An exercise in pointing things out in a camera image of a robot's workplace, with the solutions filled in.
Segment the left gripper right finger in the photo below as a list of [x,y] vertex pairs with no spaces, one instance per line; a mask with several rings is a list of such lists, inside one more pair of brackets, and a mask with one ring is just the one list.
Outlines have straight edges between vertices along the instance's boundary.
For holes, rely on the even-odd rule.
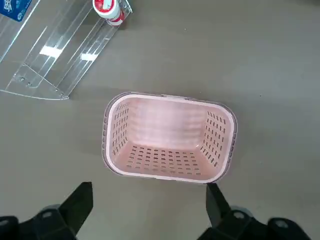
[[232,208],[216,183],[206,185],[206,212],[211,223],[201,240],[309,240],[307,233],[294,221],[272,217],[258,221],[245,208]]

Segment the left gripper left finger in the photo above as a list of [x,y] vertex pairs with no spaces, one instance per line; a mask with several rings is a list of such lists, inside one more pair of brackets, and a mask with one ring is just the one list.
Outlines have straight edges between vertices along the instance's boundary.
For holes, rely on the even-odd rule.
[[62,204],[49,205],[20,222],[14,215],[0,217],[2,240],[76,240],[93,209],[93,185],[82,182]]

